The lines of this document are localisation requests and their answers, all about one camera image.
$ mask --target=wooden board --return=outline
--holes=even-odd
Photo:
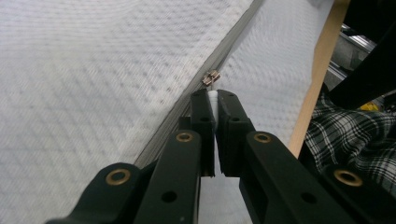
[[[305,133],[308,130],[312,112],[317,103],[323,79],[326,75],[348,6],[349,0],[334,0],[332,9],[315,47],[311,87],[305,96],[302,110],[289,142],[289,150],[295,157],[298,157],[300,154],[305,139]]]

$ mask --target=mattress cover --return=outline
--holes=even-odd
[[[252,3],[0,2],[0,223],[66,216],[100,169],[134,163]],[[220,71],[285,144],[331,5],[263,1]],[[200,223],[249,223],[241,200],[237,179],[204,178]]]

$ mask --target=screw hole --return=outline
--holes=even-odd
[[[129,180],[131,172],[126,169],[116,169],[106,176],[106,182],[110,186],[121,185]]]
[[[173,191],[167,191],[161,197],[161,199],[165,203],[172,203],[176,200],[176,198],[177,198],[177,195]]]
[[[202,122],[209,122],[209,121],[210,121],[210,118],[201,118],[200,121],[202,121]]]
[[[269,143],[269,142],[272,141],[271,140],[271,136],[269,136],[269,135],[267,135],[265,133],[256,133],[254,135],[254,139],[256,141],[258,141],[258,142],[261,142],[261,143]]]
[[[192,134],[190,133],[180,133],[176,136],[179,142],[190,142],[192,140]]]
[[[345,185],[349,185],[350,187],[360,187],[363,184],[363,181],[358,175],[355,175],[348,170],[335,170],[334,176],[338,181]]]
[[[265,136],[265,135],[263,135],[263,134],[258,135],[257,138],[259,138],[259,139],[262,140],[262,141],[268,141],[268,137]]]
[[[301,194],[301,198],[304,200],[306,203],[317,203],[317,197],[315,197],[311,193],[304,192]]]
[[[341,177],[343,177],[347,181],[356,181],[356,178],[350,174],[341,174]]]

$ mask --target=plaid fabric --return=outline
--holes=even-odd
[[[319,96],[305,143],[319,172],[347,164],[370,176],[396,198],[396,141],[387,138],[396,118],[373,111],[345,110]]]

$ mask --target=zipper pull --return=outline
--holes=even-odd
[[[218,70],[211,70],[210,72],[206,72],[204,75],[204,79],[202,79],[202,82],[206,87],[211,86],[215,81],[217,81],[220,78],[220,73]]]

